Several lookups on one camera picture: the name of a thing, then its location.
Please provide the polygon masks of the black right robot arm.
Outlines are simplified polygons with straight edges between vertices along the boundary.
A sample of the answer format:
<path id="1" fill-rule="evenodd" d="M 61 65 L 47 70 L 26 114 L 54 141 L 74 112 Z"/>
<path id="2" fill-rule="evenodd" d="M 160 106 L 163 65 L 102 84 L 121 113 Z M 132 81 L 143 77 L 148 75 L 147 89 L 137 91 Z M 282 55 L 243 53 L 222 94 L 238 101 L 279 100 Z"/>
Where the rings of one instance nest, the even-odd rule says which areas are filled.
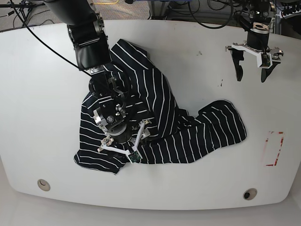
<path id="1" fill-rule="evenodd" d="M 149 135 L 140 120 L 133 125 L 135 110 L 126 113 L 126 105 L 132 94 L 132 82 L 128 73 L 123 78 L 125 88 L 120 90 L 117 78 L 104 71 L 104 65 L 122 67 L 112 61 L 104 22 L 87 0 L 46 0 L 45 5 L 67 25 L 68 34 L 76 55 L 76 67 L 87 73 L 89 91 L 96 98 L 92 104 L 93 119 L 105 135 L 98 151 L 123 154 L 130 163 L 142 160 L 139 143 Z"/>

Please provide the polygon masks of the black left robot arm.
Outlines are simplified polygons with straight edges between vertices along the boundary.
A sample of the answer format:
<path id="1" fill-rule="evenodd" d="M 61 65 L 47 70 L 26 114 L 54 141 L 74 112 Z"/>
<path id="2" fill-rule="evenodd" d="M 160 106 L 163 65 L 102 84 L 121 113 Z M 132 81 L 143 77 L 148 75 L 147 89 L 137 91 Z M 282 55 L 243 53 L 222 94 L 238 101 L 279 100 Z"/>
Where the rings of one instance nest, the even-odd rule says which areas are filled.
<path id="1" fill-rule="evenodd" d="M 240 62 L 244 61 L 246 52 L 256 57 L 257 67 L 261 69 L 261 82 L 265 82 L 276 66 L 281 64 L 280 57 L 284 55 L 278 47 L 268 46 L 270 30 L 275 20 L 272 13 L 276 7 L 269 0 L 247 0 L 244 8 L 249 10 L 249 20 L 239 14 L 237 21 L 247 32 L 247 39 L 242 44 L 232 43 L 226 50 L 231 53 L 237 81 L 243 78 Z"/>

